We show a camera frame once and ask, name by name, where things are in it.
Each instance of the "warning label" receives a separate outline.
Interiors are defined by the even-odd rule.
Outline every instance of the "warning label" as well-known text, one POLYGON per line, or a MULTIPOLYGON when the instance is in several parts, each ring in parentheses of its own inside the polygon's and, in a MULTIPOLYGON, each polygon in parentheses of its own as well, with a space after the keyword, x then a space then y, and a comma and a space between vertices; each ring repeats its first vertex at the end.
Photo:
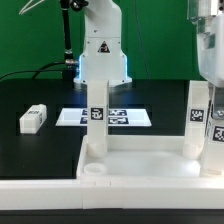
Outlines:
POLYGON ((109 47, 107 46, 106 41, 104 41, 98 50, 99 53, 110 53, 109 47))

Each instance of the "white rectangular block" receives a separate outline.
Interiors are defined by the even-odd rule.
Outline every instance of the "white rectangular block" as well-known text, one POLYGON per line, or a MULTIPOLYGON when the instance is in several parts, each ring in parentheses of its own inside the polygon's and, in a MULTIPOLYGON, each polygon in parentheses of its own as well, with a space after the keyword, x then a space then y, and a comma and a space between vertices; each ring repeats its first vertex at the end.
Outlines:
POLYGON ((21 134, 36 134, 47 118, 47 107, 43 104, 33 105, 20 118, 21 134))

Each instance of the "table surface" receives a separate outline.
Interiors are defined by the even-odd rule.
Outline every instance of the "table surface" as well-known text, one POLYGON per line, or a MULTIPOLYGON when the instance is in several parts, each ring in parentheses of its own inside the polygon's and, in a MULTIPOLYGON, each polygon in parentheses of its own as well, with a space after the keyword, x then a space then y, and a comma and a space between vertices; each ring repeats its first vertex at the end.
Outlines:
MULTIPOLYGON (((145 108, 152 127, 110 127, 109 134, 183 135, 188 82, 136 80, 110 94, 110 108, 145 108)), ((61 80, 0 82, 0 179, 75 178, 86 127, 56 127, 62 108, 86 108, 86 91, 61 80), (21 135, 19 118, 32 105, 47 105, 36 135, 21 135)))

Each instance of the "white base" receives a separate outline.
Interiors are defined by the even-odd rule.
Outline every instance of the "white base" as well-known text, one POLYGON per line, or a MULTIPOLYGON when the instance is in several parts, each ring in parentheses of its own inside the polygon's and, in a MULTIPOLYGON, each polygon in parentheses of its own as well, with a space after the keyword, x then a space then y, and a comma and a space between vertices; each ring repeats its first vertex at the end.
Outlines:
POLYGON ((84 138, 77 180, 0 181, 0 209, 224 209, 224 179, 198 177, 199 162, 181 156, 183 137, 108 140, 108 157, 93 160, 84 138), (108 173, 84 174, 93 162, 104 163, 108 173))

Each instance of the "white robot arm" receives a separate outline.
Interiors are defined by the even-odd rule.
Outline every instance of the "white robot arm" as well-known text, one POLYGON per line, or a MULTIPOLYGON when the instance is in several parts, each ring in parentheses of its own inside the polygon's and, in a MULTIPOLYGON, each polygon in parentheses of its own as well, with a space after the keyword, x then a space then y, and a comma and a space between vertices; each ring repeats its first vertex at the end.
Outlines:
POLYGON ((197 25, 199 72, 209 82, 210 111, 202 152, 202 175, 224 173, 224 1, 189 0, 188 18, 197 25))
MULTIPOLYGON (((40 0, 32 6, 33 0, 29 1, 20 14, 33 9, 43 1, 40 0)), ((75 84, 86 85, 89 80, 109 80, 111 87, 130 83, 132 80, 127 75, 127 57, 121 50, 122 14, 118 5, 112 0, 60 0, 60 3, 67 41, 65 59, 73 58, 68 8, 71 6, 74 11, 83 8, 85 10, 84 52, 80 56, 79 75, 74 79, 75 84)))

